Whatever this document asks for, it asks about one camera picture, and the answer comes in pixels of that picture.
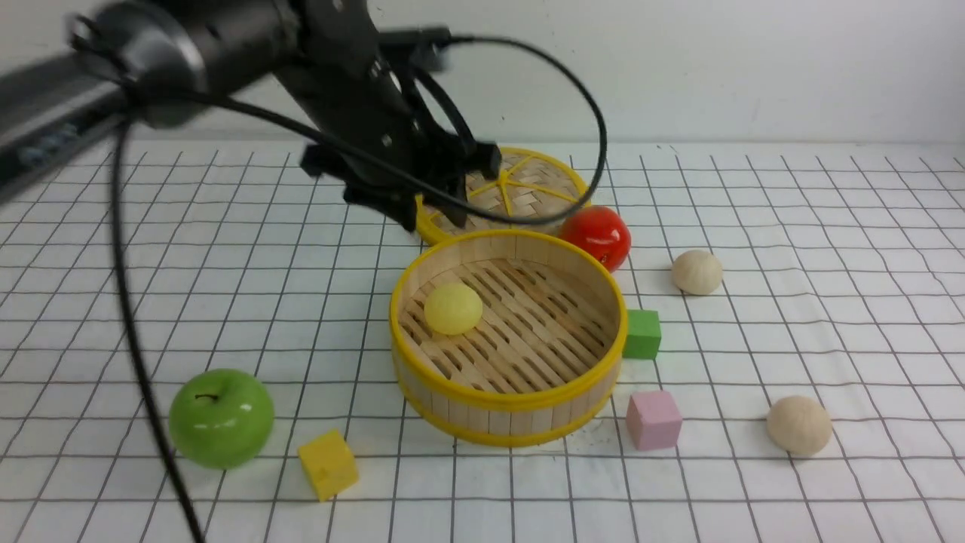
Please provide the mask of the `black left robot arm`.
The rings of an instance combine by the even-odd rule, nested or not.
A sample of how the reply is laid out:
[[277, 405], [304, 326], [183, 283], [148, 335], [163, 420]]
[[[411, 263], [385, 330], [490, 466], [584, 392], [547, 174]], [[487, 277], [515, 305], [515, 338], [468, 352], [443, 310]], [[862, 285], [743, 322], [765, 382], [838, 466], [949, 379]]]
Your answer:
[[502, 152], [476, 141], [430, 74], [445, 27], [380, 31], [365, 1], [117, 1], [68, 23], [72, 49], [2, 76], [2, 200], [109, 137], [124, 113], [181, 127], [199, 104], [147, 103], [182, 89], [228, 97], [274, 75], [313, 121], [464, 201]]

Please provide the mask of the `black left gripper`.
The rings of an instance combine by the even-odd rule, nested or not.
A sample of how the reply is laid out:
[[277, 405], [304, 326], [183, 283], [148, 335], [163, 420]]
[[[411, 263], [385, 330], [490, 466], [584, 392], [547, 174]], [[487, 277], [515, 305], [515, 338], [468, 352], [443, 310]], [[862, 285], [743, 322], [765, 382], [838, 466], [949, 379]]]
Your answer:
[[469, 193], [475, 182], [497, 181], [502, 152], [476, 143], [434, 73], [417, 66], [393, 69], [381, 55], [365, 1], [287, 1], [292, 59], [276, 77], [321, 131], [354, 155], [318, 143], [303, 165], [345, 184], [348, 205], [368, 207], [417, 229], [416, 197], [448, 195], [445, 217], [465, 227], [480, 216]]

